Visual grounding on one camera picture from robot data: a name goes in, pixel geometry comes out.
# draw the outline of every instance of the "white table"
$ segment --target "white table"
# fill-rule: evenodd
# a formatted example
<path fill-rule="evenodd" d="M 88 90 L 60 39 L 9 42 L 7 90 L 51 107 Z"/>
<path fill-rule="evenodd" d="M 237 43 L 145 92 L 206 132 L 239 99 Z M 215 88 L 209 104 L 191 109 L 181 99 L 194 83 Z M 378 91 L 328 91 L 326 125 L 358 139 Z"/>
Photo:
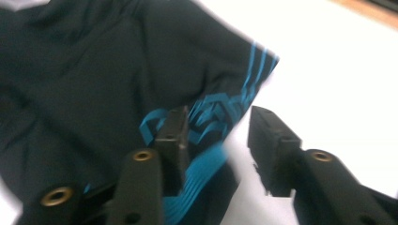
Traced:
<path fill-rule="evenodd" d="M 398 194 L 398 32 L 327 0 L 201 0 L 281 57 L 254 105 L 339 157 L 365 186 Z M 247 113 L 225 142 L 241 183 L 222 224 L 295 224 L 291 199 L 264 196 L 246 147 Z M 1 187 L 0 223 L 21 206 Z"/>

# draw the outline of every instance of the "wooden edge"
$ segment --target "wooden edge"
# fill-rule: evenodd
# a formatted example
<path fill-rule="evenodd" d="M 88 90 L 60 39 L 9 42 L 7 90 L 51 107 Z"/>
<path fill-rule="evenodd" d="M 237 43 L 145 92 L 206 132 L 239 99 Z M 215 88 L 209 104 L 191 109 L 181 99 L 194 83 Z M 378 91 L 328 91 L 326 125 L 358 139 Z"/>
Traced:
<path fill-rule="evenodd" d="M 364 16 L 398 29 L 398 14 L 376 4 L 363 0 L 331 0 L 331 2 L 353 9 Z"/>

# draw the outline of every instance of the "black fabric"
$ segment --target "black fabric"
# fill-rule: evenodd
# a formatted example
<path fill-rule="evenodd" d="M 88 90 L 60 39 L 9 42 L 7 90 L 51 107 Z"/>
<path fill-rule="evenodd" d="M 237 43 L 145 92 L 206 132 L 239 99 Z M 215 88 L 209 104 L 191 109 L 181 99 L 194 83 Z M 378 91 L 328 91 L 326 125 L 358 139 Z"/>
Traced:
<path fill-rule="evenodd" d="M 251 53 L 264 54 L 190 1 L 0 9 L 1 176 L 24 203 L 53 184 L 114 181 L 122 158 L 147 145 L 140 125 L 149 113 L 192 108 L 209 94 L 240 95 Z M 274 66 L 267 57 L 259 83 Z M 229 130 L 236 122 L 223 120 Z M 224 136 L 206 135 L 191 155 Z"/>

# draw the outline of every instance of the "garment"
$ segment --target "garment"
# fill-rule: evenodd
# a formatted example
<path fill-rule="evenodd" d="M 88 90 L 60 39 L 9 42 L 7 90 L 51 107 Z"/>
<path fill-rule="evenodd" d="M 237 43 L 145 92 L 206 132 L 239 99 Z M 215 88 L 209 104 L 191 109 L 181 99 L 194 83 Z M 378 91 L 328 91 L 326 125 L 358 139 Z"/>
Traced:
<path fill-rule="evenodd" d="M 166 222 L 220 223 L 236 188 L 221 143 L 276 66 L 272 52 L 190 1 L 52 0 L 0 9 L 0 21 L 0 173 L 23 203 L 57 183 L 116 180 L 123 157 L 187 105 L 187 176 L 203 181 L 165 199 Z"/>

